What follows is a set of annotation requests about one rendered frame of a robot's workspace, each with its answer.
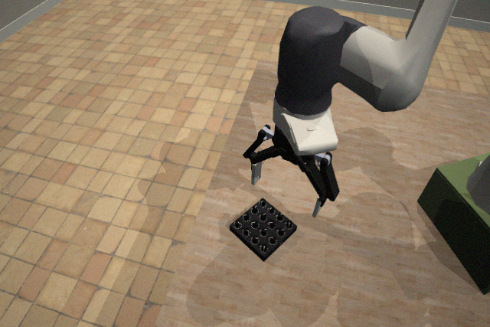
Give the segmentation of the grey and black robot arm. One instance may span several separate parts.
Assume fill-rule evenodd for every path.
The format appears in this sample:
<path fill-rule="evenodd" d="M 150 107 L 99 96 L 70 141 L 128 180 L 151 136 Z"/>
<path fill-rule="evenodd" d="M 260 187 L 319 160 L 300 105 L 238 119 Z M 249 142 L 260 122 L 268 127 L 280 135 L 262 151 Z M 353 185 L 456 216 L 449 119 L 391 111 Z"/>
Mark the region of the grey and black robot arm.
<path fill-rule="evenodd" d="M 414 102 L 457 1 L 420 0 L 401 39 L 330 8 L 294 12 L 279 43 L 273 101 L 273 122 L 294 153 L 336 150 L 329 108 L 336 83 L 381 112 L 404 110 Z M 490 155 L 477 164 L 466 188 L 475 204 L 490 214 Z"/>

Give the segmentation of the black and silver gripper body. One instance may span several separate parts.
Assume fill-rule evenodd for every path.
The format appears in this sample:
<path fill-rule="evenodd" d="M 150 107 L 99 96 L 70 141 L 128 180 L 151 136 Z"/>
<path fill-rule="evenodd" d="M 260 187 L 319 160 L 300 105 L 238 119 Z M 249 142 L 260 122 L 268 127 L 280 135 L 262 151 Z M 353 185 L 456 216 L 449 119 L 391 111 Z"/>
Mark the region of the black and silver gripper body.
<path fill-rule="evenodd" d="M 282 159 L 286 161 L 290 161 L 292 164 L 297 165 L 296 162 L 292 159 L 292 155 L 294 154 L 294 151 L 292 149 L 292 146 L 290 145 L 288 139 L 285 137 L 283 134 L 282 130 L 277 127 L 275 124 L 275 131 L 274 131 L 274 136 L 272 137 L 272 142 L 276 149 L 282 147 L 283 149 L 287 150 L 286 154 L 281 155 Z M 300 156 L 304 163 L 309 162 L 315 158 L 314 155 L 301 155 Z"/>

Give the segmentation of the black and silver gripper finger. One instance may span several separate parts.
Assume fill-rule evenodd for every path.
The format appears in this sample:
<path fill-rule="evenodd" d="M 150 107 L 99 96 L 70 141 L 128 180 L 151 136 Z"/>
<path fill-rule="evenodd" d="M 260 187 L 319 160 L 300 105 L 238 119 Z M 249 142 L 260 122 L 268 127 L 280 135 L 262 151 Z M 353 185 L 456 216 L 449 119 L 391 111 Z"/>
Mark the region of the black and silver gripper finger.
<path fill-rule="evenodd" d="M 315 158 L 307 163 L 304 163 L 302 158 L 295 153 L 292 155 L 292 159 L 297 163 L 301 171 L 306 174 L 318 194 L 317 202 L 312 214 L 313 217 L 316 217 L 326 202 L 326 199 L 328 198 L 330 201 L 335 201 L 340 191 L 332 167 L 332 154 L 326 152 L 325 154 L 320 153 L 314 156 Z M 317 165 L 315 160 L 317 160 Z"/>
<path fill-rule="evenodd" d="M 252 171 L 252 176 L 251 176 L 251 184 L 255 185 L 258 180 L 261 178 L 261 168 L 262 168 L 262 161 L 270 159 L 270 158 L 275 158 L 279 155 L 284 155 L 287 150 L 283 149 L 282 147 L 276 149 L 275 146 L 271 146 L 267 149 L 264 149 L 262 151 L 258 151 L 255 153 L 254 151 L 260 146 L 260 144 L 263 141 L 269 140 L 274 136 L 274 132 L 270 130 L 269 125 L 265 125 L 259 132 L 257 136 L 257 140 L 248 148 L 247 151 L 243 154 L 243 157 L 245 159 L 249 158 L 251 162 L 251 171 Z"/>

